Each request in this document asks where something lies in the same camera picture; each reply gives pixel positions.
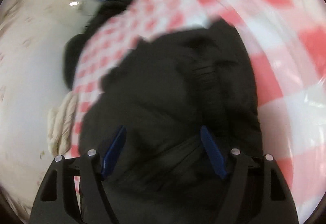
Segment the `black jacket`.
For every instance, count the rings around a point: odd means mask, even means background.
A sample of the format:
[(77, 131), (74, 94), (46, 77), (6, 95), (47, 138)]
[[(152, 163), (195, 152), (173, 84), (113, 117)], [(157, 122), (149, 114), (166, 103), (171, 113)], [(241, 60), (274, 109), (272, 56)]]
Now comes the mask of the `black jacket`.
[(212, 223), (228, 182), (214, 172), (200, 139), (206, 127), (227, 156), (261, 157), (253, 69), (237, 30), (208, 28), (140, 41), (101, 81), (85, 114), (78, 150), (126, 144), (104, 189), (120, 223)]

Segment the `cream knitted garment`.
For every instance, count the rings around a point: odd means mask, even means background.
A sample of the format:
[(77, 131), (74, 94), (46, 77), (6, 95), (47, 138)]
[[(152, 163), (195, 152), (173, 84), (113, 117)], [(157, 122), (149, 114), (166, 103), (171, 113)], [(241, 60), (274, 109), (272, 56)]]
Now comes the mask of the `cream knitted garment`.
[(50, 109), (47, 114), (47, 146), (53, 157), (64, 155), (71, 147), (77, 105), (78, 95), (70, 91), (62, 104)]

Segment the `red white checkered bedsheet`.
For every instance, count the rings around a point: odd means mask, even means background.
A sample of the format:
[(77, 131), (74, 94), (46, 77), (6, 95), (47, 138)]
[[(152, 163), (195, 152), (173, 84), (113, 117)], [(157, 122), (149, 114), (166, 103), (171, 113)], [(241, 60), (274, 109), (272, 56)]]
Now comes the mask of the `red white checkered bedsheet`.
[(325, 2), (323, 0), (135, 0), (90, 39), (79, 61), (80, 96), (71, 149), (78, 156), (81, 121), (100, 93), (99, 80), (138, 38), (234, 25), (250, 56), (258, 89), (264, 151), (280, 166), (304, 223), (325, 193)]

